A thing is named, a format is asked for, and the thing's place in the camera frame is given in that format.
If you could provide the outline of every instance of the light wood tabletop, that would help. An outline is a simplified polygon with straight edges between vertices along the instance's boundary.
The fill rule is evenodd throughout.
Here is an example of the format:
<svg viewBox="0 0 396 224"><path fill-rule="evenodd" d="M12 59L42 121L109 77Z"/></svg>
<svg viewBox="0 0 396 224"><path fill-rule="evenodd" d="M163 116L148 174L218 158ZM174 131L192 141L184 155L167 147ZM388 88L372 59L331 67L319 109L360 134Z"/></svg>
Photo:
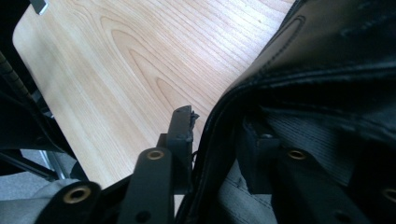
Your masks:
<svg viewBox="0 0 396 224"><path fill-rule="evenodd" d="M254 61L293 0L49 0L14 45L91 181L134 170L183 105L201 117Z"/></svg>

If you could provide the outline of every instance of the metal grommet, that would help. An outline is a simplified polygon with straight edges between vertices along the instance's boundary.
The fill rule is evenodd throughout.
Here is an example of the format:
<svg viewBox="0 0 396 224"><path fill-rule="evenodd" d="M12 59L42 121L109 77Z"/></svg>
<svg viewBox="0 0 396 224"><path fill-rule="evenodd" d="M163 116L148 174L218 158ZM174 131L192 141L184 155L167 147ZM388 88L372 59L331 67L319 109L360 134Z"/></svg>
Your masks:
<svg viewBox="0 0 396 224"><path fill-rule="evenodd" d="M291 150L288 152L288 155L295 160L305 160L306 156L303 152L298 151L298 150Z"/></svg>
<svg viewBox="0 0 396 224"><path fill-rule="evenodd" d="M160 150L153 150L148 153L148 159L152 161L156 161L162 158L164 155L165 154L163 154L163 152Z"/></svg>
<svg viewBox="0 0 396 224"><path fill-rule="evenodd" d="M393 203L396 203L396 189L384 189L382 195Z"/></svg>
<svg viewBox="0 0 396 224"><path fill-rule="evenodd" d="M70 189L64 195L65 203L79 203L87 199L91 195L91 189L88 186L78 186Z"/></svg>

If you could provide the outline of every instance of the black bag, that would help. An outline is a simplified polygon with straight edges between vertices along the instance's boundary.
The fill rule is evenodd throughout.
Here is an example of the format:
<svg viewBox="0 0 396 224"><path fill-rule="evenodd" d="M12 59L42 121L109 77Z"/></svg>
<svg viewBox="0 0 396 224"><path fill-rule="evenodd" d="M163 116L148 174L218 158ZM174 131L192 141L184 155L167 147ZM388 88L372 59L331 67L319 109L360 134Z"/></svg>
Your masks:
<svg viewBox="0 0 396 224"><path fill-rule="evenodd" d="M395 77L395 1L297 0L208 118L177 223L396 223Z"/></svg>

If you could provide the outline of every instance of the gray fabric lining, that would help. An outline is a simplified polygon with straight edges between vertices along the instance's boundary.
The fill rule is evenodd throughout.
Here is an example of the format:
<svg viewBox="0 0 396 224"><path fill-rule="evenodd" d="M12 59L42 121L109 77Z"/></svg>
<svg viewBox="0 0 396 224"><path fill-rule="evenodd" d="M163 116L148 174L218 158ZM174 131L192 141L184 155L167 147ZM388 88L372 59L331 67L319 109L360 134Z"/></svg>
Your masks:
<svg viewBox="0 0 396 224"><path fill-rule="evenodd" d="M364 142L316 119L271 115L267 119L284 147L310 152L335 181L346 185ZM233 223L276 223L271 195L251 195L236 161L219 190L219 204Z"/></svg>

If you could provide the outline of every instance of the wood grain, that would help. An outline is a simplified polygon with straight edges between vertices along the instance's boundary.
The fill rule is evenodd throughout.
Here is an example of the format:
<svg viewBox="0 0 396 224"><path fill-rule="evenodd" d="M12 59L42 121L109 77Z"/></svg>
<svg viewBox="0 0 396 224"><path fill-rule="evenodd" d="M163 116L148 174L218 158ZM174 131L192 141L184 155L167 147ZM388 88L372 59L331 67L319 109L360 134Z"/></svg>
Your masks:
<svg viewBox="0 0 396 224"><path fill-rule="evenodd" d="M292 0L49 1L30 7L14 45L90 180L132 173L174 109L209 112L257 57Z"/></svg>

